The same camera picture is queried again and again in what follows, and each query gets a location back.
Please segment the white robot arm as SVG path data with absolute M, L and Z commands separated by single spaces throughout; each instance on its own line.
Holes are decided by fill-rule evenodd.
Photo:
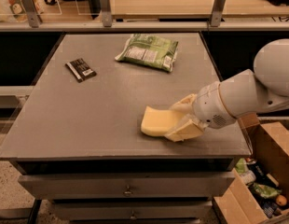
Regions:
M 289 108 L 289 39 L 278 39 L 257 52 L 254 68 L 203 87 L 171 106 L 184 114 L 165 137 L 173 142 L 221 129 L 251 113 Z

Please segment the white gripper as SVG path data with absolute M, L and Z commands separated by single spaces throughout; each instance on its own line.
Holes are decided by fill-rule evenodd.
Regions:
M 173 142 L 180 142 L 199 137 L 204 134 L 207 125 L 213 129 L 221 129 L 233 124 L 236 119 L 232 117 L 224 106 L 220 96 L 220 82 L 202 88 L 198 94 L 191 93 L 170 106 L 170 110 L 185 115 L 166 133 L 165 137 Z

